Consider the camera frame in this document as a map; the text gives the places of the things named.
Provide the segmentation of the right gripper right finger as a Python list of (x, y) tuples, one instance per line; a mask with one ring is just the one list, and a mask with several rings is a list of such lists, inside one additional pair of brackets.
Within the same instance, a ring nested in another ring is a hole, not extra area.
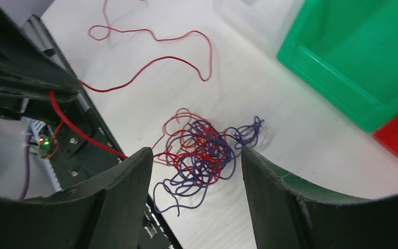
[(247, 147), (241, 168), (257, 248), (398, 248), (398, 194), (332, 191)]

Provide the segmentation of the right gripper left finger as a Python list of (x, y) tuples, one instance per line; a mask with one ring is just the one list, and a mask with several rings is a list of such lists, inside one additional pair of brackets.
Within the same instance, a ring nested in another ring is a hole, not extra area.
[(48, 197), (0, 197), (0, 248), (137, 248), (152, 161), (144, 147)]

